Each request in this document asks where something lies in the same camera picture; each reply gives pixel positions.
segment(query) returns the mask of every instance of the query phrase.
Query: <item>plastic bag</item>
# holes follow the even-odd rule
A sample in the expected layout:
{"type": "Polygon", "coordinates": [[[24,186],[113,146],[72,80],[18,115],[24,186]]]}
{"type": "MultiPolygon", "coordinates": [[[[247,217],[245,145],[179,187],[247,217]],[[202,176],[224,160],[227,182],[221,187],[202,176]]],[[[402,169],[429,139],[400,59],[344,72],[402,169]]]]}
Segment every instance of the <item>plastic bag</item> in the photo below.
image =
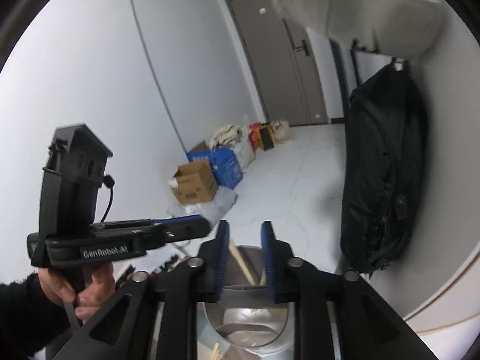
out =
{"type": "Polygon", "coordinates": [[[290,124],[286,120],[276,120],[270,123],[273,130],[273,138],[275,143],[287,143],[297,140],[295,132],[290,128],[290,124]]]}
{"type": "Polygon", "coordinates": [[[237,201],[237,194],[230,188],[219,186],[217,194],[214,199],[208,203],[197,203],[181,205],[179,203],[172,203],[166,210],[169,215],[174,218],[186,215],[199,214],[207,219],[212,228],[220,222],[230,208],[237,201]]]}
{"type": "Polygon", "coordinates": [[[258,127],[260,123],[254,123],[249,125],[249,133],[248,133],[248,140],[250,141],[251,148],[255,152],[258,148],[258,140],[260,133],[258,132],[258,127]]]}
{"type": "Polygon", "coordinates": [[[248,167],[255,159],[255,152],[250,145],[248,135],[248,128],[243,126],[238,130],[237,138],[228,145],[228,148],[233,150],[237,156],[240,169],[243,173],[249,171],[248,167]]]}

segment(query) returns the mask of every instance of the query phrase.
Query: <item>black gripper frame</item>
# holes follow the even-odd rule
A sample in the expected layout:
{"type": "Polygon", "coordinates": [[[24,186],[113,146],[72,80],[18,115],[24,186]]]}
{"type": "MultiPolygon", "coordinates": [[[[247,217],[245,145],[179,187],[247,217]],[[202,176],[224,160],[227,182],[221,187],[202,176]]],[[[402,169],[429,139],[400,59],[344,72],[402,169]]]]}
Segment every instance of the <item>black gripper frame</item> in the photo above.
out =
{"type": "Polygon", "coordinates": [[[145,281],[127,281],[55,360],[143,360],[153,352],[158,360],[196,360],[195,305],[219,299],[229,239],[229,225],[221,221],[215,239],[201,245],[198,257],[145,281]],[[160,307],[155,348],[152,337],[160,307]]]}
{"type": "Polygon", "coordinates": [[[356,272],[331,274],[294,257],[271,222],[262,225],[262,251],[271,297],[296,305],[294,360],[335,360],[333,334],[343,360],[437,359],[356,272]]]}

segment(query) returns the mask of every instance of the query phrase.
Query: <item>black sleeve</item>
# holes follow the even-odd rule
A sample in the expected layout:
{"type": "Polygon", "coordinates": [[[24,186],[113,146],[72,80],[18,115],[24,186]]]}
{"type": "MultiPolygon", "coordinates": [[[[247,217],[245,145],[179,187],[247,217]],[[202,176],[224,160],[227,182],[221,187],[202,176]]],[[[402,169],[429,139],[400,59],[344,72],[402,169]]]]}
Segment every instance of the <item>black sleeve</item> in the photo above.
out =
{"type": "Polygon", "coordinates": [[[31,274],[22,283],[0,284],[0,314],[29,356],[69,326],[65,310],[45,296],[37,274],[31,274]]]}

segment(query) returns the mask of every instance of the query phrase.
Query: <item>white plastic bag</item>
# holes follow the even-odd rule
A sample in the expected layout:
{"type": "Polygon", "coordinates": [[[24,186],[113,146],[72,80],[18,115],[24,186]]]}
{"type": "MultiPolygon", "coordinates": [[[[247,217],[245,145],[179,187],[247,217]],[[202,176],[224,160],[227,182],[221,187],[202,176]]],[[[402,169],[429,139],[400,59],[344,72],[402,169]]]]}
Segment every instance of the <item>white plastic bag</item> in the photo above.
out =
{"type": "Polygon", "coordinates": [[[207,219],[212,228],[220,222],[230,208],[237,201],[237,194],[230,188],[219,186],[214,199],[208,203],[186,204],[181,205],[178,202],[172,203],[166,212],[174,218],[186,215],[199,214],[207,219]]]}
{"type": "Polygon", "coordinates": [[[286,120],[276,120],[270,123],[273,130],[273,139],[275,143],[288,143],[297,140],[295,132],[290,128],[286,120]]]}
{"type": "Polygon", "coordinates": [[[248,128],[246,126],[238,130],[237,138],[234,141],[230,141],[228,148],[233,150],[237,156],[241,171],[243,173],[248,172],[249,165],[255,159],[255,152],[248,140],[248,128]]]}

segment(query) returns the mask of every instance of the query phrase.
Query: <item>wooden stick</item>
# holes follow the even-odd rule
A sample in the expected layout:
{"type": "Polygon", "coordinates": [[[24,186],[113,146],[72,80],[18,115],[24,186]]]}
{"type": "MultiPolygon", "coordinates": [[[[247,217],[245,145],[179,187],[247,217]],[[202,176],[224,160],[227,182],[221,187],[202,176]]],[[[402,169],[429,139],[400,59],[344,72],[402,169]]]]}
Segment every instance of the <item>wooden stick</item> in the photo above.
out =
{"type": "Polygon", "coordinates": [[[265,286],[266,284],[267,284],[267,274],[265,272],[265,269],[263,269],[262,278],[260,279],[260,285],[265,286]]]}
{"type": "Polygon", "coordinates": [[[237,248],[237,245],[235,245],[235,242],[230,239],[230,242],[229,242],[229,251],[230,253],[232,254],[233,258],[235,259],[235,261],[237,262],[238,266],[240,267],[240,269],[242,270],[243,274],[245,275],[245,277],[247,278],[248,282],[252,285],[252,286],[255,286],[257,285],[257,283],[255,282],[255,279],[254,277],[251,275],[250,273],[250,270],[248,269],[247,267],[247,264],[245,263],[242,255],[240,254],[238,248],[237,248]]]}
{"type": "Polygon", "coordinates": [[[210,354],[210,360],[217,360],[217,357],[218,357],[218,354],[220,352],[220,349],[218,349],[218,345],[219,343],[215,343],[213,349],[212,349],[212,353],[210,354]]]}

